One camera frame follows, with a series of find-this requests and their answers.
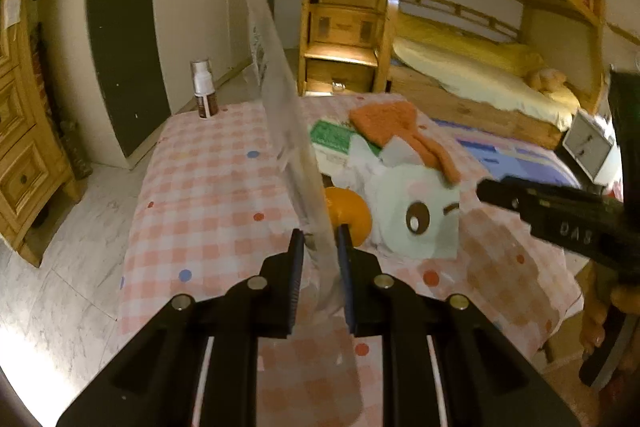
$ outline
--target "wooden dresser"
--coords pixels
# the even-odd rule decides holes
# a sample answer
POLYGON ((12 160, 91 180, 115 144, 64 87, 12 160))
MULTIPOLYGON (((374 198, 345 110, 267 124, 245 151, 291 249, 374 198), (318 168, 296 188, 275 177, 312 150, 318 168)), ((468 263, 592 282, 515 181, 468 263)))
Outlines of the wooden dresser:
POLYGON ((383 13, 378 0, 303 0, 298 93, 369 92, 383 13))
POLYGON ((38 213, 62 188, 76 203, 81 191, 54 135, 33 71, 27 0, 20 22, 4 28, 0 0, 0 233, 34 266, 42 259, 24 242, 38 213))

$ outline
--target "white bottle cap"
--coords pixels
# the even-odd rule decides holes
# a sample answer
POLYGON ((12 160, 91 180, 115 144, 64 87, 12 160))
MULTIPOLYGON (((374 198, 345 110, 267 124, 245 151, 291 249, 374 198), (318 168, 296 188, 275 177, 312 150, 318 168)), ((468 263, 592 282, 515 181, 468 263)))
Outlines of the white bottle cap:
POLYGON ((216 92, 208 60, 192 62, 191 71, 193 71, 193 90, 196 95, 207 96, 216 92))

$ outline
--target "pink checkered tablecloth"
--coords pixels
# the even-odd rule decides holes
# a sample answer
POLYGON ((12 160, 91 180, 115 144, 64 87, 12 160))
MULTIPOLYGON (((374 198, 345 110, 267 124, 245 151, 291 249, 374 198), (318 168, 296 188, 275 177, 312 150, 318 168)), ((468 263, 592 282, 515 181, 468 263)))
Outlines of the pink checkered tablecloth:
MULTIPOLYGON (((308 124, 346 120, 351 108, 391 94, 302 98, 308 124)), ((530 237, 517 215, 475 196, 487 171, 419 113, 423 133, 449 151, 463 178, 455 261, 380 257, 383 271, 418 293, 467 295, 526 356, 533 355, 580 298, 559 248, 530 237)), ((298 220, 276 174, 259 102, 169 119, 149 165, 130 231, 120 303, 120 344, 173 295, 222 295, 285 251, 298 220)), ((305 265, 298 317, 312 286, 305 265)), ((261 339, 259 425, 382 425, 382 341, 353 339, 344 318, 297 325, 286 341, 261 339)))

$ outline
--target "transparent plastic bag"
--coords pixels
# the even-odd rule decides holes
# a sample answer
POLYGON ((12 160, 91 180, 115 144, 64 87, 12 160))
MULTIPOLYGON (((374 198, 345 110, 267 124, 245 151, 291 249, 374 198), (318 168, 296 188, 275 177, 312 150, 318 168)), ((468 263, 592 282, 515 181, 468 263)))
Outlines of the transparent plastic bag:
POLYGON ((255 80, 278 169, 305 233, 318 286, 316 312, 331 315, 344 305, 334 232, 324 199, 322 176, 302 116, 296 81, 287 63, 267 0, 246 0, 255 80))

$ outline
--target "teddy bear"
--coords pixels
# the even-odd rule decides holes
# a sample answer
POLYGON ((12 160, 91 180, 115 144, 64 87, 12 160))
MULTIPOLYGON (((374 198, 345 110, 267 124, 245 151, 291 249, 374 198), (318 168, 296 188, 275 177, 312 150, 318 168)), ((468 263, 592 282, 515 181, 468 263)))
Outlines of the teddy bear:
POLYGON ((556 92, 565 82, 566 75, 554 68, 530 71, 525 78, 527 86, 542 93, 556 92))

